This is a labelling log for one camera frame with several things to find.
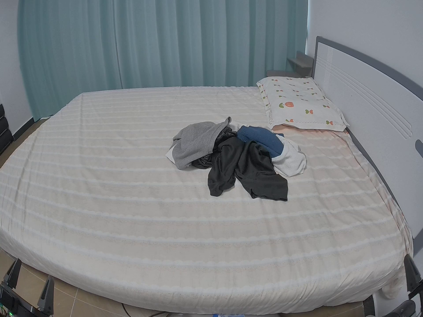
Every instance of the curtain fold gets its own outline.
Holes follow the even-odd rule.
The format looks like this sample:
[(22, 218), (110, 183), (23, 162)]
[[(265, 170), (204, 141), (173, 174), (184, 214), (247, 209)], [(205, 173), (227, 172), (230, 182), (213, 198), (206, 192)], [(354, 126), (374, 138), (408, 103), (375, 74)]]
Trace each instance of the curtain fold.
[(122, 88), (113, 0), (19, 0), (18, 44), (35, 120), (82, 92)]
[(34, 119), (82, 92), (251, 86), (304, 51), (308, 0), (20, 0)]

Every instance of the black garment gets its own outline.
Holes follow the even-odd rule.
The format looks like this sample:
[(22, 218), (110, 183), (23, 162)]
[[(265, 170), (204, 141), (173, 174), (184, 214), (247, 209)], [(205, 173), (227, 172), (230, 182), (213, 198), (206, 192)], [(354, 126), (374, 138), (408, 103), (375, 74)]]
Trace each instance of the black garment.
[[(230, 127), (226, 126), (216, 137), (216, 140), (214, 141), (213, 151), (216, 151), (217, 146), (223, 141), (229, 139), (230, 137), (236, 137), (236, 131), (232, 131)], [(207, 154), (206, 156), (200, 157), (199, 159), (192, 161), (191, 164), (198, 169), (207, 169), (212, 166), (212, 155)]]
[(288, 200), (288, 182), (276, 174), (269, 152), (255, 141), (232, 137), (211, 155), (210, 195), (220, 196), (235, 184), (235, 177), (252, 198)]

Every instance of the black cable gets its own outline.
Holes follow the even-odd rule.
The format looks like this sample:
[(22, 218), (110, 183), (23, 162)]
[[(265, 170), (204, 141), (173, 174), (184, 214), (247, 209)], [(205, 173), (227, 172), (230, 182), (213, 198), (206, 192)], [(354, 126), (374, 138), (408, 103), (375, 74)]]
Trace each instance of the black cable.
[[(121, 303), (121, 304), (122, 304), (122, 308), (124, 308), (124, 311), (125, 311), (125, 313), (128, 315), (128, 317), (132, 317), (132, 316), (128, 313), (128, 311), (126, 311), (126, 309), (125, 309), (125, 305), (124, 305), (123, 303)], [(167, 311), (161, 311), (161, 312), (157, 312), (157, 313), (155, 313), (155, 314), (151, 314), (149, 317), (155, 317), (155, 316), (158, 316), (158, 315), (160, 315), (160, 314), (165, 314), (165, 313), (167, 313)]]

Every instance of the gray headboard frame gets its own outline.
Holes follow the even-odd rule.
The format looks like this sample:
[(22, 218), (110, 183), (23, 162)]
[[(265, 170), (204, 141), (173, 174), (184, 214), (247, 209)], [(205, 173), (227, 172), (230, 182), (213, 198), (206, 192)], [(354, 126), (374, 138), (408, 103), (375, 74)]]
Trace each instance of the gray headboard frame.
[[(319, 43), (328, 45), (329, 47), (332, 47), (336, 50), (339, 50), (345, 54), (348, 54), (352, 57), (355, 57), (356, 59), (368, 64), (369, 66), (377, 69), (378, 71), (382, 72), (383, 74), (387, 75), (388, 77), (392, 78), (396, 82), (398, 82), (400, 85), (404, 86), (406, 89), (408, 89), (410, 92), (412, 92), (415, 96), (417, 96), (420, 100), (423, 101), (423, 87), (418, 85), (416, 82), (412, 81), (410, 78), (406, 77), (402, 73), (394, 70), (393, 68), (387, 66), (386, 64), (373, 59), (372, 57), (361, 53), (357, 50), (354, 50), (350, 47), (347, 47), (345, 45), (339, 44), (337, 42), (334, 42), (332, 40), (325, 39), (321, 36), (316, 37), (316, 46), (315, 46), (315, 53), (314, 53), (314, 62), (313, 62), (313, 70), (312, 70), (312, 77), (314, 78), (315, 73), (315, 67), (316, 67), (316, 61), (317, 61), (317, 49)], [(362, 152), (362, 154), (367, 158), (367, 160), (370, 162), (370, 164), (374, 167), (386, 187), (388, 188), (389, 193), (391, 196), (395, 199), (394, 194), (392, 193), (389, 185), (387, 184), (385, 178), (379, 171), (376, 164), (373, 162), (371, 157), (368, 155), (364, 147), (360, 144), (360, 142), (357, 140), (357, 138), (354, 136), (354, 134), (347, 128), (348, 132), (351, 135), (351, 138), (354, 142), (354, 144), (357, 146), (357, 148)], [(423, 157), (423, 144), (420, 140), (416, 140), (415, 142), (416, 150), (419, 152), (419, 154)], [(421, 249), (423, 249), (423, 230), (421, 230), (417, 236), (413, 239), (414, 244), (414, 254), (418, 253)]]

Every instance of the white pillow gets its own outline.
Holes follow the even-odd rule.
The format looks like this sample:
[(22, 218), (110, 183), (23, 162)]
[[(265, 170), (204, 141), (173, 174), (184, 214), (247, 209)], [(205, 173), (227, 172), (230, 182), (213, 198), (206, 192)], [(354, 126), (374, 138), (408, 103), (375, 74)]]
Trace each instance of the white pillow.
[(284, 124), (301, 129), (344, 131), (348, 125), (311, 77), (266, 77), (257, 86), (269, 128)]

